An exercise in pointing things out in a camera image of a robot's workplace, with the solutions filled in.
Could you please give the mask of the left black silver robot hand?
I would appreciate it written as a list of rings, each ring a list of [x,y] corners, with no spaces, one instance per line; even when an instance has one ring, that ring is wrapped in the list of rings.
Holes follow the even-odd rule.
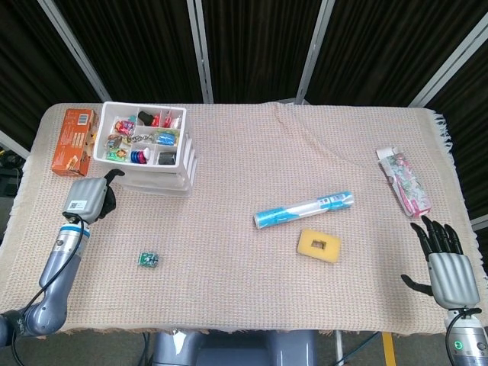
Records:
[[[83,178],[74,181],[69,190],[62,215],[70,223],[91,225],[104,219],[116,206],[116,197],[111,182],[124,176],[120,169],[110,170],[101,178]]]

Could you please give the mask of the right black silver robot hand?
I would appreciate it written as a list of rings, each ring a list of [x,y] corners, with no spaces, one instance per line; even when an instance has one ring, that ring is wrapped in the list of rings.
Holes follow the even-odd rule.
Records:
[[[403,283],[410,289],[426,294],[446,310],[471,309],[480,302],[474,270],[464,254],[456,231],[427,216],[422,217],[424,227],[410,226],[416,233],[428,267],[430,283],[415,282],[402,274]]]

